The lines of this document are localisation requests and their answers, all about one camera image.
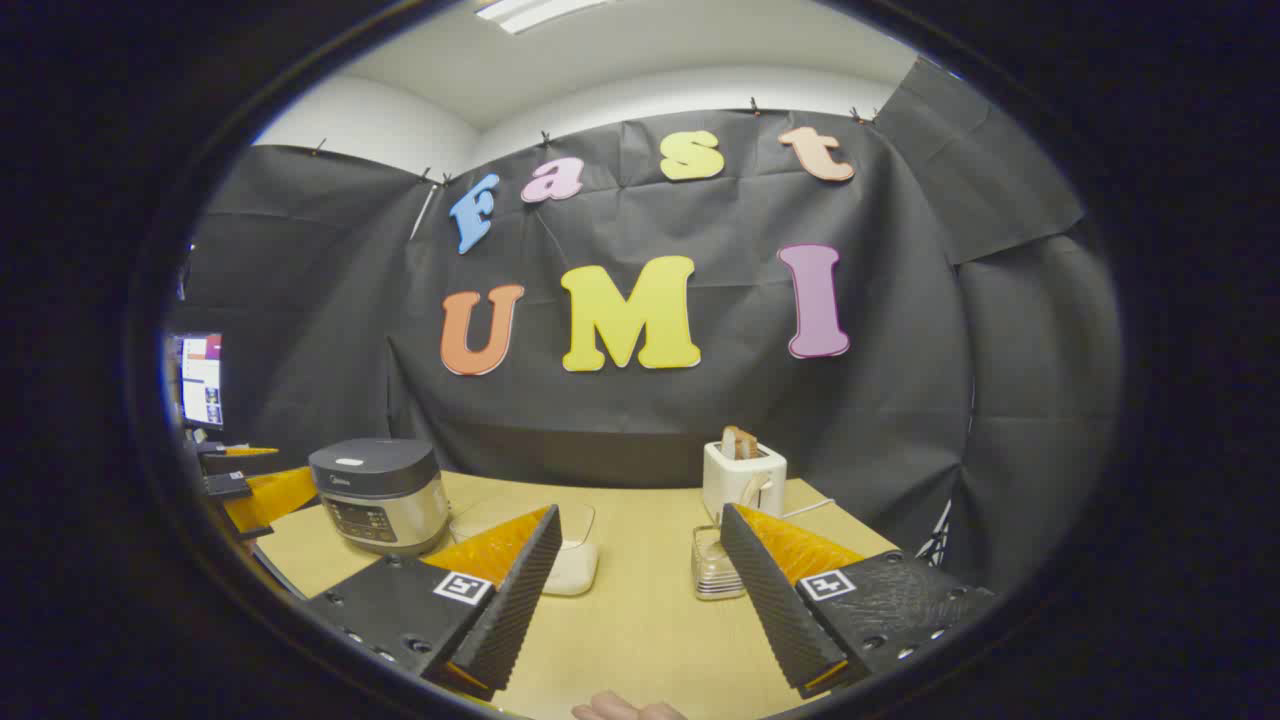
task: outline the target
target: wooden table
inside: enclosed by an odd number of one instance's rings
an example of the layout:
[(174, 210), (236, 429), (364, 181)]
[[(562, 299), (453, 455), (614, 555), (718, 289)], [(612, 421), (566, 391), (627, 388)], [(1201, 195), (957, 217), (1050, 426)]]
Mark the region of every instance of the wooden table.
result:
[[(600, 548), (595, 584), (577, 597), (543, 596), (511, 683), (493, 705), (534, 720), (571, 720), (570, 708), (612, 689), (640, 707), (666, 701), (690, 720), (762, 717), (803, 701), (787, 687), (746, 596), (700, 601), (690, 573), (692, 529), (709, 523), (701, 488), (598, 489), (444, 473), (454, 511), (495, 496), (595, 507), (589, 542)], [(824, 497), (787, 480), (786, 511)], [(893, 550), (828, 503), (788, 519), (860, 555)], [(346, 543), (323, 506), (276, 520), (260, 551), (312, 597), (378, 556)]]

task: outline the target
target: ceiling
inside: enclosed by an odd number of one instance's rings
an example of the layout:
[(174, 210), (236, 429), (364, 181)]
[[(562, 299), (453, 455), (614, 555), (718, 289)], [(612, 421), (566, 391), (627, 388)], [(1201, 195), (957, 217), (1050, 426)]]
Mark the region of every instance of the ceiling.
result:
[(812, 0), (614, 0), (507, 35), (465, 0), (348, 65), (485, 131), (613, 81), (712, 65), (776, 65), (896, 86), (915, 53)]

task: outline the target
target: rice cooker lid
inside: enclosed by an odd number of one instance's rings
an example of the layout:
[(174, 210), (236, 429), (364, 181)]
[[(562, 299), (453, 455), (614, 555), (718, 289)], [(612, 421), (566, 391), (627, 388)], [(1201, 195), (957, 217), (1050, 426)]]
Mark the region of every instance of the rice cooker lid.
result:
[(420, 439), (348, 439), (317, 450), (307, 460), (316, 489), (356, 497), (417, 492), (440, 471), (435, 448)]

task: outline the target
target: human hand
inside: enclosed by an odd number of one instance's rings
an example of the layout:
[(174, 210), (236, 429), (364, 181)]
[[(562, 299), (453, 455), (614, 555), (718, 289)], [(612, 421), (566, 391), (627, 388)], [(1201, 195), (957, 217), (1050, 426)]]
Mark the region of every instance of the human hand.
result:
[(613, 691), (595, 693), (591, 696), (591, 705), (577, 705), (572, 712), (577, 720), (689, 720), (666, 702), (636, 710)]

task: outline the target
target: monitor screen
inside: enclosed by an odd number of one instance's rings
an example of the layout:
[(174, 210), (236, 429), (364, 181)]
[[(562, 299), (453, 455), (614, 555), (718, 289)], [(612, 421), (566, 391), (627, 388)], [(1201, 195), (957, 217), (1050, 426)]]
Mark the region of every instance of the monitor screen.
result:
[(196, 425), (223, 427), (221, 333), (182, 338), (182, 416)]

